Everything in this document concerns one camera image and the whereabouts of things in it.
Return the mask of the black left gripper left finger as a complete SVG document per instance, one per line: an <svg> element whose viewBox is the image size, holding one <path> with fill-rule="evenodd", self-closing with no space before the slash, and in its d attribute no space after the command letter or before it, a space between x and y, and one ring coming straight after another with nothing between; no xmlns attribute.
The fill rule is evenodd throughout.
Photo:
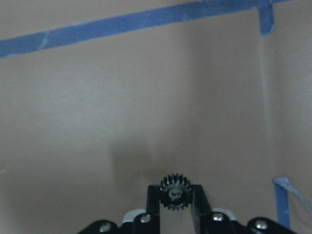
<svg viewBox="0 0 312 234"><path fill-rule="evenodd" d="M158 185L149 185L147 190L146 211L133 220L134 234L160 233L160 195Z"/></svg>

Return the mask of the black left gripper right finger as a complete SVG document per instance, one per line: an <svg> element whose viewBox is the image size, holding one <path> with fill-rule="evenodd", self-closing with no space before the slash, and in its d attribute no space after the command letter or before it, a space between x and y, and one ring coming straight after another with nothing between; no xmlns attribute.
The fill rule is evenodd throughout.
<svg viewBox="0 0 312 234"><path fill-rule="evenodd" d="M230 218L219 210L213 210L201 185L192 185L191 214L196 234L233 234Z"/></svg>

